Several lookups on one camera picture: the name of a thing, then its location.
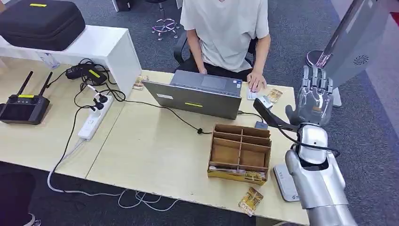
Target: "person's hand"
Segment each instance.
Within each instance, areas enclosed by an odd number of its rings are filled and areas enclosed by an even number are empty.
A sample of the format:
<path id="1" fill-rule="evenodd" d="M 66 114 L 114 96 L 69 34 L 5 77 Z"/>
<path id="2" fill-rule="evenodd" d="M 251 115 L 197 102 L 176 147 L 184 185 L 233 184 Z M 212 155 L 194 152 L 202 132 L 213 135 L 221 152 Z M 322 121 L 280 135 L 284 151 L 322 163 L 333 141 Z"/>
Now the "person's hand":
<path id="1" fill-rule="evenodd" d="M 208 74 L 208 71 L 206 70 L 206 68 L 200 69 L 199 72 L 201 74 Z"/>
<path id="2" fill-rule="evenodd" d="M 259 92 L 261 88 L 266 88 L 266 79 L 262 73 L 252 71 L 247 76 L 248 87 L 252 92 Z"/>

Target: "laptop keyboard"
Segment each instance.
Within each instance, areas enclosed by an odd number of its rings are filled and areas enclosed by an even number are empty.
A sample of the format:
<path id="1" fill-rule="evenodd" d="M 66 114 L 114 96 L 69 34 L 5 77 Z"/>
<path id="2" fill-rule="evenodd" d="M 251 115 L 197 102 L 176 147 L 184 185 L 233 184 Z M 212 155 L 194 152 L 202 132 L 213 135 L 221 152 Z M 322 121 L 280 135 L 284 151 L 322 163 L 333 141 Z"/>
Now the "laptop keyboard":
<path id="1" fill-rule="evenodd" d="M 181 84 L 171 84 L 171 85 L 172 85 L 172 86 L 184 87 L 184 88 L 190 88 L 190 89 L 198 89 L 198 90 L 202 90 L 202 91 L 206 91 L 206 92 L 211 92 L 211 93 L 225 94 L 225 95 L 230 95 L 230 96 L 238 97 L 237 94 L 231 93 L 231 92 L 218 91 L 218 90 L 205 89 L 205 88 L 198 88 L 198 87 L 192 87 L 192 86 L 181 85 Z"/>

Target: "stool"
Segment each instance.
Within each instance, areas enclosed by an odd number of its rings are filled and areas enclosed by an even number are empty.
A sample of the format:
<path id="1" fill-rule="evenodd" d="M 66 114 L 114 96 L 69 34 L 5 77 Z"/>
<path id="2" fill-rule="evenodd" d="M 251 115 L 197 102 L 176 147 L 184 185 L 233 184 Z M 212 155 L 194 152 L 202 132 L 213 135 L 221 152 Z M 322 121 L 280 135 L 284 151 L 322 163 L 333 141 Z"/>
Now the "stool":
<path id="1" fill-rule="evenodd" d="M 155 23 L 155 26 L 152 27 L 152 33 L 158 32 L 158 40 L 162 40 L 162 34 L 166 32 L 173 32 L 175 34 L 174 38 L 177 39 L 177 33 L 175 31 L 176 29 L 179 29 L 178 23 L 176 23 L 174 20 L 170 18 L 165 17 L 165 9 L 162 6 L 162 3 L 167 1 L 167 0 L 146 0 L 149 3 L 156 3 L 159 4 L 160 6 L 160 11 L 161 11 L 161 19 L 157 20 Z"/>

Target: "black case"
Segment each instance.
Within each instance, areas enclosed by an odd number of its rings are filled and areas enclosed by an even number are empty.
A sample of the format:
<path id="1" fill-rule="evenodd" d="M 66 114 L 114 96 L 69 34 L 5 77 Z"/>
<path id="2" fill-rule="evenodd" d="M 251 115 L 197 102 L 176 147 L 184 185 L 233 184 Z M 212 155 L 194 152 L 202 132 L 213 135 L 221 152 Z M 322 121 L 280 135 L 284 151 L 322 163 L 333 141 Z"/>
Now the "black case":
<path id="1" fill-rule="evenodd" d="M 85 26 L 69 1 L 21 0 L 0 14 L 0 35 L 18 47 L 62 51 Z"/>

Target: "robotic arm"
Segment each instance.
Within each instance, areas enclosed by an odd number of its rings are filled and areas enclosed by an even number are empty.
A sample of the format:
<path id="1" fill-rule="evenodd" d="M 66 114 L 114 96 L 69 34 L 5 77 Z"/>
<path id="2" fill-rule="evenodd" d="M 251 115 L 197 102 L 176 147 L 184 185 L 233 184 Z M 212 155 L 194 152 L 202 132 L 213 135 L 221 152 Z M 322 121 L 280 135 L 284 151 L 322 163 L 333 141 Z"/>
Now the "robotic arm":
<path id="1" fill-rule="evenodd" d="M 328 148 L 327 132 L 321 127 L 328 123 L 333 105 L 333 82 L 323 69 L 303 67 L 303 82 L 296 108 L 286 106 L 290 124 L 271 113 L 256 99 L 254 108 L 271 127 L 278 128 L 294 142 L 285 160 L 294 179 L 303 209 L 307 210 L 311 226 L 357 226 L 348 209 L 344 193 L 345 181 L 335 158 L 339 152 Z M 297 133 L 297 140 L 283 130 Z"/>

